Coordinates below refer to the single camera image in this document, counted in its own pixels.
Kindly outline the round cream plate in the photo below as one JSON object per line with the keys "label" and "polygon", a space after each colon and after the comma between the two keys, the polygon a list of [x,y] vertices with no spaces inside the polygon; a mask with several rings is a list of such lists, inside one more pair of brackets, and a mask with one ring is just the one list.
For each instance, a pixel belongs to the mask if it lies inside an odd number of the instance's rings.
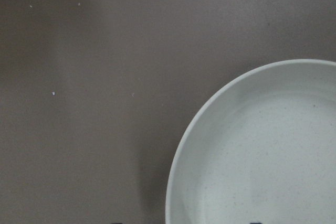
{"label": "round cream plate", "polygon": [[335,223],[335,63],[296,59],[217,91],[177,147],[166,223]]}

